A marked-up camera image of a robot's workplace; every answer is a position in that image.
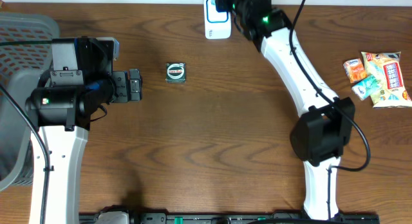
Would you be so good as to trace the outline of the round black red tin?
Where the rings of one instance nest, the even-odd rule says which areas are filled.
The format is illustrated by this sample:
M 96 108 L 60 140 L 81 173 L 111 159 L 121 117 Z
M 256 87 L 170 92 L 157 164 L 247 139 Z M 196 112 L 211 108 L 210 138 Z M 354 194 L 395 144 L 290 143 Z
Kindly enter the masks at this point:
M 186 73 L 186 64 L 184 62 L 168 62 L 166 64 L 165 80 L 167 83 L 185 83 Z

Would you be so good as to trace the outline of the small orange box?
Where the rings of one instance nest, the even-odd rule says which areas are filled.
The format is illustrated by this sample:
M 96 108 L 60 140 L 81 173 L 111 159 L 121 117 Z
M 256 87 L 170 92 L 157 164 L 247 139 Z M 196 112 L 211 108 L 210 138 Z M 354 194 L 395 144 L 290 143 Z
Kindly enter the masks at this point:
M 343 67 L 352 84 L 362 81 L 368 76 L 361 59 L 348 60 L 344 62 Z

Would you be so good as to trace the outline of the small green tissue packet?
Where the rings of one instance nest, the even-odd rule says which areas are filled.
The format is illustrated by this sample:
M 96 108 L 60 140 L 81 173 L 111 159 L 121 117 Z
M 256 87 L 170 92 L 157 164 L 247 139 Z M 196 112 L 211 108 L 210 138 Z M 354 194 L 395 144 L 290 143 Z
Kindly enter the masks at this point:
M 354 85 L 351 90 L 356 94 L 361 100 L 365 100 L 374 92 L 380 90 L 382 84 L 374 75 L 370 75 Z

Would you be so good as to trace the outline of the yellow wet wipes pack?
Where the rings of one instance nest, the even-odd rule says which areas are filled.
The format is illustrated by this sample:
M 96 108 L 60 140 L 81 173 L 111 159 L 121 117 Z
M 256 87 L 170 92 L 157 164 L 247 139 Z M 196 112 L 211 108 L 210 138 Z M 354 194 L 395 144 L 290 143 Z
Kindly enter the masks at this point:
M 373 107 L 411 107 L 411 99 L 405 89 L 400 67 L 401 52 L 369 53 L 362 51 L 364 67 L 373 75 L 381 88 L 370 95 Z

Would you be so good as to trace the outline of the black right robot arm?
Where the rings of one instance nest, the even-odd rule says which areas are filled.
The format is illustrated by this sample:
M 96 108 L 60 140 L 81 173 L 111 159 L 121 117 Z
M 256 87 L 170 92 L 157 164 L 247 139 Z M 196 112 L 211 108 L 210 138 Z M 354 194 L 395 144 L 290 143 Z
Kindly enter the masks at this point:
M 219 12 L 234 15 L 239 31 L 273 65 L 294 101 L 299 120 L 290 143 L 303 162 L 309 219 L 337 221 L 337 166 L 349 142 L 351 124 L 336 110 L 354 115 L 354 104 L 340 99 L 319 76 L 297 40 L 292 22 L 271 0 L 214 0 Z

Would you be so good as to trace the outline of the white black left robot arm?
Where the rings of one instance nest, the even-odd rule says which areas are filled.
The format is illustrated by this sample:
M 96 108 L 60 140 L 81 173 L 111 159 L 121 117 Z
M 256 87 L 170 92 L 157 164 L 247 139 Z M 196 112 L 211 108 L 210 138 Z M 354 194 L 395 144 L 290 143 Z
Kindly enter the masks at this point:
M 142 98 L 138 69 L 53 70 L 50 85 L 36 88 L 26 101 L 34 179 L 30 223 L 79 223 L 80 171 L 91 117 L 104 104 Z

